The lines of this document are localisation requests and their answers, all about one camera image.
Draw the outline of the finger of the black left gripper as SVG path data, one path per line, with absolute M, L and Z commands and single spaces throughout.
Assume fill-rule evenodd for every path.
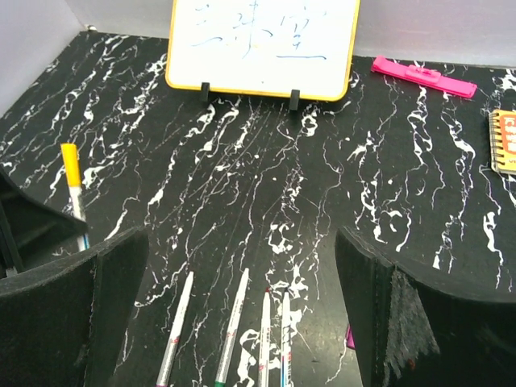
M 51 253 L 88 231 L 86 223 L 38 202 L 1 171 L 1 277 L 52 260 Z

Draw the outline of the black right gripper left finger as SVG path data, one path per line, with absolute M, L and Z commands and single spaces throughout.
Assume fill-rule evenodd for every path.
M 124 231 L 1 281 L 3 386 L 108 386 L 149 254 Z

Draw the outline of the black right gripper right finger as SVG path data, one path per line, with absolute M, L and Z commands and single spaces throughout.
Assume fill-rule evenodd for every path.
M 350 228 L 335 262 L 363 385 L 514 385 L 512 293 L 385 256 Z

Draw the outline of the white pen yellow end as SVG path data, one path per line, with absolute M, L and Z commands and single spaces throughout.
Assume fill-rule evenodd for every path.
M 86 221 L 86 218 L 84 206 L 82 204 L 81 193 L 82 191 L 80 186 L 69 186 L 69 194 L 73 208 L 73 215 L 75 218 L 80 219 L 84 223 Z M 85 231 L 82 234 L 82 236 L 77 238 L 77 245 L 80 252 L 89 248 L 88 231 Z

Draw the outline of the white pen magenta end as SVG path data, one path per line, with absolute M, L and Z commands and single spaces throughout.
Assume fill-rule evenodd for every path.
M 173 369 L 173 361 L 181 336 L 181 330 L 185 321 L 186 311 L 189 305 L 189 298 L 194 282 L 194 273 L 189 272 L 186 278 L 184 288 L 178 303 L 177 312 L 175 314 L 169 339 L 164 351 L 163 360 L 160 365 L 160 371 L 156 380 L 156 386 L 168 386 L 171 371 Z

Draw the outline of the yellow pen cap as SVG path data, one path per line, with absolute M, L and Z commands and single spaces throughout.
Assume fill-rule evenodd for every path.
M 81 186 L 81 171 L 79 165 L 77 145 L 64 143 L 60 145 L 64 162 L 64 170 L 69 187 Z

